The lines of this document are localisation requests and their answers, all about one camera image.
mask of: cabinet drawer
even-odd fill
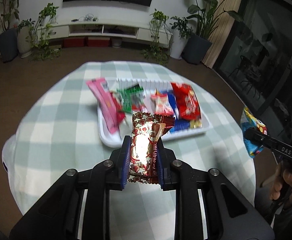
[[[66,38],[69,36],[69,27],[66,26],[56,26],[52,27],[48,30],[47,35],[49,35],[49,39],[58,39],[58,38]]]
[[[171,34],[168,33],[168,40],[167,40],[166,33],[159,32],[159,43],[168,45],[170,37],[171,37]],[[153,35],[151,34],[149,29],[139,28],[137,39],[143,40],[143,41],[153,41]]]

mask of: glass door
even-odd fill
[[[285,93],[292,83],[292,6],[282,0],[242,0],[239,13],[214,69],[263,122],[285,126]]]

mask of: curtain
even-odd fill
[[[241,4],[241,0],[226,0],[220,8],[216,11],[215,15],[217,16],[220,14],[223,10],[230,11],[234,10],[237,11],[239,6]],[[209,37],[209,41],[212,42],[212,46],[207,51],[205,57],[202,60],[202,63],[206,65],[209,68],[213,68],[213,65],[216,61],[216,59],[219,56],[219,53],[221,52],[224,43],[227,39],[227,36],[233,26],[234,19],[230,17],[227,13],[222,14],[219,17],[219,21],[217,22],[217,28],[216,30],[211,34]]]

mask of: white tray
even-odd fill
[[[106,78],[108,87],[110,90],[124,89],[131,87],[137,83],[144,88],[145,93],[153,93],[155,89],[157,90],[171,90],[172,86],[170,81],[162,80],[147,80],[147,79],[116,79],[116,78]],[[212,128],[211,122],[208,120],[206,114],[203,110],[200,110],[202,117],[202,127],[196,129],[180,130],[173,133],[168,132],[162,136],[163,141],[174,140],[183,137],[189,137],[201,133],[205,133]],[[102,110],[98,105],[98,127],[99,136],[102,142],[108,147],[117,148],[121,147],[123,140],[120,137],[119,131],[111,134],[109,133]]]

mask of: table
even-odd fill
[[[108,159],[102,144],[97,100],[85,82],[97,77],[144,78],[191,84],[213,125],[205,135],[165,142],[193,168],[218,168],[253,204],[255,169],[242,132],[208,92],[167,68],[138,62],[88,62],[60,80],[31,108],[11,139],[5,159],[9,185],[23,214],[69,168],[83,171]],[[110,193],[111,239],[174,239],[175,192],[128,183]]]

